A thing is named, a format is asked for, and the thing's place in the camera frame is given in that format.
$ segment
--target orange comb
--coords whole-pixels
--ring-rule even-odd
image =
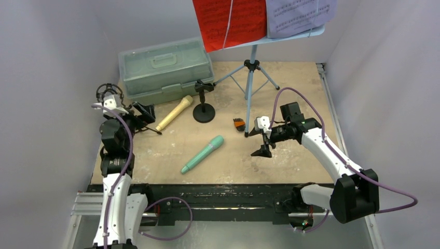
[[[243,119],[234,118],[233,120],[234,120],[234,125],[235,125],[235,128],[237,129],[237,131],[243,132],[244,128],[246,126],[246,123],[243,121]]]

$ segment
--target round black base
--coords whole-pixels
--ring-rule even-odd
[[[215,117],[215,110],[210,104],[205,103],[205,112],[202,112],[202,104],[198,104],[194,107],[192,116],[197,122],[208,123]]]

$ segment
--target box handle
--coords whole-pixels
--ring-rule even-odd
[[[162,87],[162,92],[164,95],[182,92],[182,85],[181,84],[174,84],[174,85]]]
[[[154,59],[151,59],[150,63],[153,68],[171,66],[177,63],[177,56],[173,53],[161,54],[159,56],[154,56]]]

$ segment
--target teal microphone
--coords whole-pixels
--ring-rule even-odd
[[[198,165],[203,159],[205,159],[209,154],[216,149],[218,149],[223,144],[223,137],[222,136],[216,136],[213,138],[209,144],[203,148],[202,151],[197,153],[196,156],[194,156],[185,166],[182,168],[181,173],[185,174],[189,170],[193,169],[196,165]]]

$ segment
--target black tripod knob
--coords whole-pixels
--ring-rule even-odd
[[[200,104],[194,107],[192,116],[197,122],[208,123],[215,117],[215,110],[212,105],[205,103],[205,91],[214,91],[214,86],[212,84],[205,84],[200,79],[197,80],[195,86],[196,92],[200,96]]]

